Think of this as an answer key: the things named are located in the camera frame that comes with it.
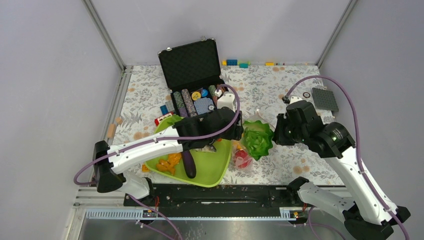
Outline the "purple eggplant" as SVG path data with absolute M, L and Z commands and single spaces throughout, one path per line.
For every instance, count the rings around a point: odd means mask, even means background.
M 197 175 L 197 169 L 196 169 L 196 164 L 191 152 L 189 150 L 183 151 L 181 153 L 181 156 L 183 161 L 183 167 L 187 177 L 190 179 L 195 178 Z

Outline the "green napa cabbage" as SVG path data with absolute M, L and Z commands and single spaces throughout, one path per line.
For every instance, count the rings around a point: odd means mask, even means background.
M 248 155 L 259 161 L 268 156 L 270 149 L 274 147 L 273 137 L 274 130 L 267 122 L 245 120 L 240 141 Z

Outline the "red tomato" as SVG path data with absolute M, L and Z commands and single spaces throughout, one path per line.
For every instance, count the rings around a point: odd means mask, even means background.
M 238 169 L 247 168 L 253 160 L 253 158 L 243 149 L 237 150 L 232 159 L 235 167 Z

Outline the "clear pink zip top bag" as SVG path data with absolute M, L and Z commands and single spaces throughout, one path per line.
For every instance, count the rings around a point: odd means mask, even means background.
M 248 169 L 254 161 L 268 156 L 273 148 L 275 127 L 265 120 L 259 109 L 242 123 L 240 140 L 232 142 L 232 164 L 237 169 Z

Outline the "orange fried chicken piece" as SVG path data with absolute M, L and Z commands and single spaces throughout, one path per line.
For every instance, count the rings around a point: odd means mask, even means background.
M 172 176 L 176 173 L 176 165 L 180 163 L 182 159 L 181 153 L 171 153 L 167 155 L 167 159 L 159 159 L 155 165 L 156 169 L 160 172 L 169 172 Z

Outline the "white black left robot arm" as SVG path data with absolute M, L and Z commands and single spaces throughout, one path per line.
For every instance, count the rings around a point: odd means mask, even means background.
M 148 206 L 155 200 L 153 185 L 146 177 L 128 172 L 129 168 L 163 155 L 201 149 L 218 139 L 239 140 L 243 132 L 240 98 L 233 87 L 225 87 L 234 96 L 231 104 L 235 109 L 223 106 L 186 117 L 154 135 L 127 144 L 109 146 L 105 141 L 97 142 L 95 149 L 102 154 L 92 161 L 97 192 L 120 191 Z

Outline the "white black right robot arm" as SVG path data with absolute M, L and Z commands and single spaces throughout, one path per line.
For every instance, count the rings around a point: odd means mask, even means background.
M 351 199 L 343 198 L 298 177 L 287 185 L 287 201 L 293 206 L 312 205 L 330 214 L 357 240 L 386 240 L 395 225 L 410 217 L 409 210 L 396 205 L 382 191 L 342 124 L 324 124 L 314 105 L 300 97 L 284 97 L 283 101 L 286 112 L 277 116 L 273 141 L 281 146 L 306 145 L 333 168 L 351 195 Z

